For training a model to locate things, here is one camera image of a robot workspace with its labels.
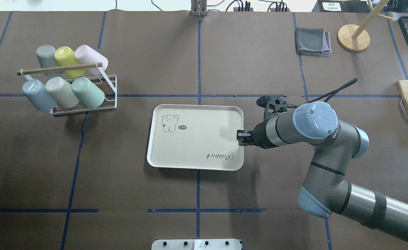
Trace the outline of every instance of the cartoon bear drawing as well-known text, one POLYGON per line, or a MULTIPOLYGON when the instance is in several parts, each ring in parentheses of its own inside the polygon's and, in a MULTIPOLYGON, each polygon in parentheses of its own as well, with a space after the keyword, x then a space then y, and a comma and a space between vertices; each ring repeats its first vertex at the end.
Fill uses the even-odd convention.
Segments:
POLYGON ((164 132, 174 132, 176 130, 177 119, 179 119, 179 116, 162 115, 162 126, 164 127, 164 132))

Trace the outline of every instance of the light blue joint cap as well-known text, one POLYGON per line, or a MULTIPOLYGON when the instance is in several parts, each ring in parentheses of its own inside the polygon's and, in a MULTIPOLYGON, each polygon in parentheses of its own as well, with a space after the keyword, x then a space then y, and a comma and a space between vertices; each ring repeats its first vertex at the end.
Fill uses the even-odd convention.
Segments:
POLYGON ((358 135, 360 136, 360 148, 358 149, 358 152, 356 155, 352 157, 352 159, 357 159, 360 158, 361 156, 364 155, 364 153, 367 151, 369 148, 369 136, 367 136, 366 132, 364 132, 362 129, 358 128, 357 126, 353 125, 352 123, 349 123, 358 132, 358 135))
POLYGON ((315 199, 303 186, 301 186, 301 191, 299 192, 298 205, 309 214, 324 219, 327 219, 332 214, 332 211, 315 199))
POLYGON ((335 110, 324 101, 299 106, 292 117, 295 129, 309 139, 322 139, 334 133, 338 118, 335 110))

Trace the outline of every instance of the pink cup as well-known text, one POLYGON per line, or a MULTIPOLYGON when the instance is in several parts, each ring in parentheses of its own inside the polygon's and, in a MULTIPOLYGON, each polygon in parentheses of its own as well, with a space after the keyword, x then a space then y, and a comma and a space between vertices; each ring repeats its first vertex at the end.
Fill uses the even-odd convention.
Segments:
MULTIPOLYGON (((81 64, 101 62, 104 70, 108 67, 108 59, 88 45, 79 46, 74 53, 74 58, 81 64)), ((97 68, 87 68, 86 70, 94 76, 101 75, 97 68)))

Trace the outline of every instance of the mint green cup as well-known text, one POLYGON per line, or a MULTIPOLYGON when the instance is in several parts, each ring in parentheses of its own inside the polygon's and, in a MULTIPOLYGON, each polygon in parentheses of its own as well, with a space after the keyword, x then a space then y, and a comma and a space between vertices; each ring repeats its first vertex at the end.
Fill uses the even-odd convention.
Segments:
POLYGON ((75 79, 72 83, 72 90, 87 109, 97 108, 105 99, 105 93, 86 77, 75 79))

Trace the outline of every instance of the gray towel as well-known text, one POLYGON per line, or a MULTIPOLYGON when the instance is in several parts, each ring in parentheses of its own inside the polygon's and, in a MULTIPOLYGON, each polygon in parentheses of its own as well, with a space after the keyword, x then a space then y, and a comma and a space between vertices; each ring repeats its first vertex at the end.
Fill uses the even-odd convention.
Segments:
POLYGON ((298 53, 328 57, 332 53, 331 34, 324 28, 298 27, 295 46, 298 53))

